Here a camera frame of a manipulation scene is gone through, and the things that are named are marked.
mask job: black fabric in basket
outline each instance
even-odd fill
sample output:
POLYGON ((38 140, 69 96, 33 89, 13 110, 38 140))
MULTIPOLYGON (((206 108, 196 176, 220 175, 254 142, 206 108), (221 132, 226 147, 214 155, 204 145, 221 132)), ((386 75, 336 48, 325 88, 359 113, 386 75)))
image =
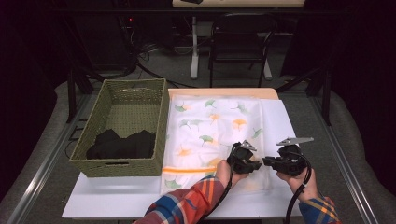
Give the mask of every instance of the black fabric in basket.
POLYGON ((155 133, 143 130, 126 138, 120 138, 109 129, 96 136, 95 144, 88 149, 87 159, 146 159, 151 158, 155 145, 155 133))

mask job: plaid shirt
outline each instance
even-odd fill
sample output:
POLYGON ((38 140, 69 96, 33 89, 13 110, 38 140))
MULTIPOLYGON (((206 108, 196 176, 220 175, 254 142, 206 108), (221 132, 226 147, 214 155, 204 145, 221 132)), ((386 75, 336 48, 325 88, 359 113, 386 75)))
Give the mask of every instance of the plaid shirt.
MULTIPOLYGON (((190 189, 177 189, 153 203, 146 215, 136 224, 196 223, 219 201, 224 187, 214 176, 207 176, 190 189)), ((341 223, 330 199, 312 199, 300 203, 306 223, 341 223)))

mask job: table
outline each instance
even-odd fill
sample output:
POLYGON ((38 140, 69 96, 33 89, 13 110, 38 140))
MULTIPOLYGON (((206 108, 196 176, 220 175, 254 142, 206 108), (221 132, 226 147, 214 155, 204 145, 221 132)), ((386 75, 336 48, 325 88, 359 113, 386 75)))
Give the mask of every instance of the table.
MULTIPOLYGON (((173 0, 173 7, 302 7, 305 0, 204 0, 201 4, 173 0)), ((197 21, 192 17, 192 59, 191 79, 198 78, 199 50, 197 42, 197 21)), ((265 79, 271 80, 271 70, 268 61, 264 66, 265 79)))
MULTIPOLYGON (((171 89, 173 94, 197 93, 211 95, 252 95, 265 99, 263 106, 264 121, 268 125, 263 132, 264 150, 268 156, 278 156, 277 142, 295 137, 289 116, 283 103, 277 100, 273 89, 171 89)), ((286 182, 271 170, 271 185, 268 190, 250 192, 248 194, 233 193, 233 189, 208 218, 265 218, 284 217, 292 197, 286 182)), ((160 176, 126 176, 88 178, 80 174, 73 192, 64 209, 63 217, 78 219, 104 218, 140 218, 149 205, 161 197, 160 176)), ((297 204, 292 213, 300 216, 297 204)))

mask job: person's right hand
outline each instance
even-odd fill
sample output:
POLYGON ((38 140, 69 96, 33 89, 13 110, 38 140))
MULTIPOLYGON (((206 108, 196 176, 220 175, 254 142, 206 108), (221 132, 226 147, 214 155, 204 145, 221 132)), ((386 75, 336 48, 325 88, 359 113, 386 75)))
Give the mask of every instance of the person's right hand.
MULTIPOLYGON (((291 191, 293 193, 295 193, 297 188, 299 188, 303 184, 306 170, 307 170, 307 168, 305 168, 297 176, 285 175, 280 172, 277 172, 276 175, 280 179, 286 181, 289 184, 291 191)), ((305 201, 308 201, 310 199, 317 198, 317 197, 318 197, 317 179, 315 177, 315 171, 314 171, 314 169, 312 169, 311 178, 309 179, 308 184, 306 185, 306 187, 304 188, 304 191, 300 194, 298 199, 300 200, 300 202, 305 202, 305 201)))

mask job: chair backrest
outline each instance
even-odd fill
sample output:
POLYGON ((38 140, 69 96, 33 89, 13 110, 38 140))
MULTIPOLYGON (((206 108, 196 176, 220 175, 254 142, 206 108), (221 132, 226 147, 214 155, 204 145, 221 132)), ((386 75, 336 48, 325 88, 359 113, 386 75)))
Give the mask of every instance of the chair backrest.
POLYGON ((266 13, 228 13, 219 16, 212 25, 215 33, 272 33, 276 30, 276 20, 266 13))

